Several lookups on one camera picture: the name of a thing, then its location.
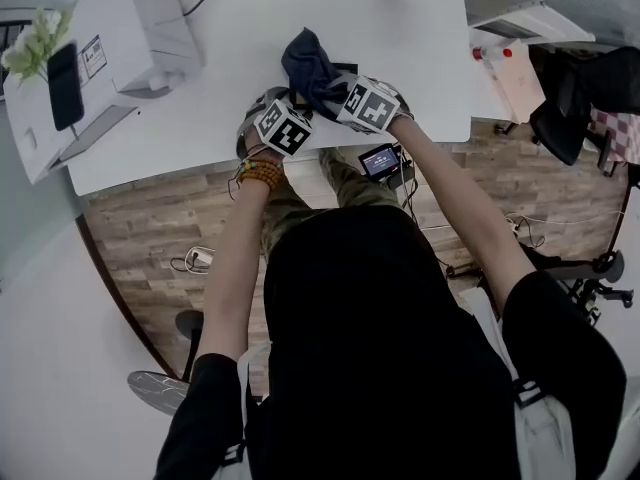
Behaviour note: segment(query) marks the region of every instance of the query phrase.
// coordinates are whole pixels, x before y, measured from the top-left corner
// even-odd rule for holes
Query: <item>printer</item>
[[[4,83],[9,122],[31,183],[201,70],[178,0],[67,0],[67,4],[73,9],[72,19],[56,48],[76,44],[84,117],[57,131],[45,80],[9,76]]]

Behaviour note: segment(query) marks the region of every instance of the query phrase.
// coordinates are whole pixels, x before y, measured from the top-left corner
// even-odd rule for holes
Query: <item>floor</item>
[[[527,126],[510,137],[496,135],[493,127],[492,122],[475,121],[469,142],[443,147],[505,213],[566,222],[621,209],[625,169],[605,178],[596,168],[596,155],[589,152],[567,167],[531,142]],[[357,154],[354,149],[347,151],[349,158]],[[176,272],[169,262],[184,257],[194,245],[215,249],[232,205],[227,194],[231,167],[211,165],[156,176],[85,198],[89,227],[118,289],[159,352],[178,372],[183,371],[189,343],[178,334],[174,318],[185,309],[202,309],[205,276]],[[310,206],[336,206],[315,159],[289,163],[286,171]],[[456,267],[472,264],[456,233],[438,228],[447,222],[424,179],[419,177],[419,181],[414,211],[436,254]],[[539,249],[544,254],[591,259],[609,246],[617,218],[610,214],[575,225],[532,223],[531,241],[538,244],[544,237]],[[522,240],[531,243],[526,232]],[[265,267],[262,262],[254,294],[249,328],[252,343],[268,338],[262,301]],[[457,296],[475,282],[461,279],[450,281],[450,286]],[[267,391],[265,357],[252,366],[251,382],[254,393]]]

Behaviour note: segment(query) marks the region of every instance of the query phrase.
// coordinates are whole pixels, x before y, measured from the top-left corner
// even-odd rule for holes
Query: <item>dark blue cloth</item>
[[[292,87],[314,110],[335,121],[337,116],[322,102],[329,100],[342,103],[347,99],[348,89],[346,84],[327,89],[327,85],[338,78],[340,72],[320,46],[318,36],[305,28],[287,46],[282,55],[282,65],[289,75]]]

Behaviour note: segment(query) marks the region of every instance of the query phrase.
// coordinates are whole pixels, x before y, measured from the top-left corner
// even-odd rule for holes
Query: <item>sticker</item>
[[[258,128],[260,128],[260,133],[263,137],[269,135],[271,128],[273,128],[273,125],[275,125],[281,117],[282,112],[280,111],[278,104],[274,101],[265,112],[262,121],[258,124]]]
[[[269,143],[286,154],[293,156],[310,135],[311,133],[300,126],[300,124],[291,119],[287,119],[282,123],[278,131],[273,134],[273,137],[269,139]]]
[[[102,43],[100,42],[100,36],[96,36],[93,40],[82,50],[82,62],[87,69],[89,78],[93,78],[98,71],[107,65],[107,57],[102,49]]]
[[[394,106],[394,102],[385,100],[372,92],[358,114],[358,119],[378,130],[383,130],[387,121],[393,117]]]
[[[89,83],[89,73],[87,73],[87,67],[84,65],[82,61],[82,53],[78,54],[78,60],[76,62],[78,65],[78,76],[80,78],[80,87],[84,87]]]
[[[347,98],[347,103],[345,103],[344,106],[345,110],[349,112],[349,114],[354,114],[366,93],[367,90],[364,87],[356,84],[353,91],[351,91],[351,94],[349,94],[349,97]]]

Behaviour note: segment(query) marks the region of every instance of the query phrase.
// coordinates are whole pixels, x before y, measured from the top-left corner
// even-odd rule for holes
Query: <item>black shirt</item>
[[[254,478],[519,478],[509,372],[404,212],[339,209],[294,228],[264,297],[273,344],[270,396],[246,429]],[[578,478],[596,478],[622,410],[615,353],[541,272],[510,294],[503,337],[521,377],[569,410]],[[236,363],[203,356],[156,478],[210,479],[241,437]]]

